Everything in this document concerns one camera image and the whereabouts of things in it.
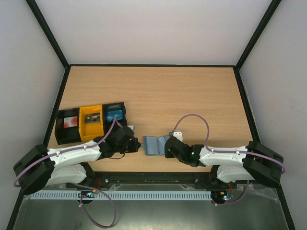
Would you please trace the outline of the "teal leather card holder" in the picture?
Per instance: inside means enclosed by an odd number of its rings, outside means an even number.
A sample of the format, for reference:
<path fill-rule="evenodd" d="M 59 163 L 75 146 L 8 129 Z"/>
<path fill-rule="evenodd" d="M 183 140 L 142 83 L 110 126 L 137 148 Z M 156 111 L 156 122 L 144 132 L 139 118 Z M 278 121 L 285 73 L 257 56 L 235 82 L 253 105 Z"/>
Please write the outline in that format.
<path fill-rule="evenodd" d="M 141 147 L 144 148 L 146 156 L 162 156 L 165 155 L 165 143 L 170 136 L 144 136 Z"/>

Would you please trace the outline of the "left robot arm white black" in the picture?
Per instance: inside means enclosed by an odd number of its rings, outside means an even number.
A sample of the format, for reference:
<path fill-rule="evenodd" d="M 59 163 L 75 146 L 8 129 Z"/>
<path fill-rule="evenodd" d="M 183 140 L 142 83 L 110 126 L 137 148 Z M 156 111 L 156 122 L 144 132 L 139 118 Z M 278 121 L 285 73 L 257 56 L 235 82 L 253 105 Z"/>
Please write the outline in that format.
<path fill-rule="evenodd" d="M 43 144 L 36 145 L 14 165 L 13 185 L 24 195 L 54 184 L 90 186 L 95 174 L 89 162 L 111 158 L 115 153 L 134 153 L 140 147 L 129 126 L 76 146 L 48 149 Z"/>

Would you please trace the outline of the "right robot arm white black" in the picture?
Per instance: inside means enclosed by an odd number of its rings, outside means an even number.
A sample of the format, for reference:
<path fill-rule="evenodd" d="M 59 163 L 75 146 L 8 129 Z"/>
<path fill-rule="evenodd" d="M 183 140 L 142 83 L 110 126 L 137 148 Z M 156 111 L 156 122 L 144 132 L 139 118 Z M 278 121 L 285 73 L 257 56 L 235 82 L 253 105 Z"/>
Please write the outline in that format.
<path fill-rule="evenodd" d="M 201 144 L 189 146 L 170 137 L 165 143 L 165 156 L 191 167 L 212 166 L 209 182 L 216 188 L 247 180 L 278 188 L 285 171 L 283 157 L 256 141 L 237 148 L 216 148 Z"/>

